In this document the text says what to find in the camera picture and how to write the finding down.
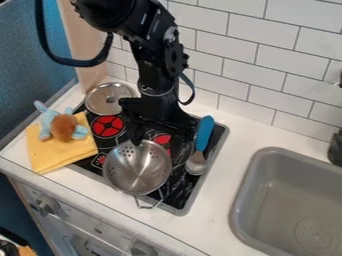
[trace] black stove grate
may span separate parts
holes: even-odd
[[[116,116],[98,116],[93,114],[85,108],[82,104],[75,113],[84,111],[86,113],[88,122],[92,128],[99,154],[92,156],[75,163],[78,167],[89,172],[102,176],[102,165],[106,159],[107,154],[117,145],[128,140],[125,132],[125,123],[120,115]],[[221,136],[225,132],[225,128],[215,125],[214,132],[211,136],[207,150],[204,155],[207,157],[211,154],[218,144]],[[170,135],[158,132],[156,130],[149,130],[145,139],[153,140],[162,145],[169,151]],[[177,210],[183,210],[190,195],[195,188],[200,177],[190,175],[185,170],[185,161],[193,152],[193,143],[184,144],[179,156],[173,159],[174,167],[167,182],[160,188],[164,200],[163,204],[169,205]],[[155,200],[160,200],[158,191],[154,191],[147,195],[147,197]]]

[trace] toy stove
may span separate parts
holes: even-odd
[[[106,160],[107,154],[119,144],[128,140],[125,131],[126,124],[119,115],[113,116],[98,116],[89,112],[85,105],[82,104],[75,110],[75,113],[84,111],[88,122],[91,126],[92,133],[96,145],[99,149],[99,154],[74,163],[71,168],[100,182],[105,180],[102,177],[102,165]],[[228,128],[215,125],[214,132],[211,136],[209,145],[204,152],[208,158],[208,170],[211,163],[214,161],[220,146],[223,144],[228,135]],[[169,134],[160,133],[156,130],[149,130],[145,134],[145,139],[152,140],[162,145],[170,154],[170,139]],[[141,196],[139,199],[155,204],[160,200],[160,193],[163,194],[164,200],[158,207],[169,211],[175,215],[185,215],[191,208],[191,205],[199,192],[199,189],[206,175],[193,176],[186,172],[185,162],[191,156],[194,150],[193,143],[186,143],[182,146],[180,154],[172,159],[173,170],[167,182],[158,191],[154,191],[147,196]]]

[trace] metal colander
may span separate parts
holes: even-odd
[[[109,152],[103,176],[115,190],[140,196],[160,188],[171,170],[171,158],[162,146],[149,140],[139,146],[127,141]]]

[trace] gray sink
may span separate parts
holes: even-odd
[[[342,168],[280,148],[257,152],[230,226],[268,255],[341,256]]]

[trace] yellow cloth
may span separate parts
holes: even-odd
[[[33,171],[45,174],[98,154],[98,149],[85,114],[81,112],[76,114],[75,117],[79,125],[89,129],[89,134],[83,140],[61,142],[51,138],[46,141],[40,141],[39,124],[31,125],[26,129],[27,149]]]

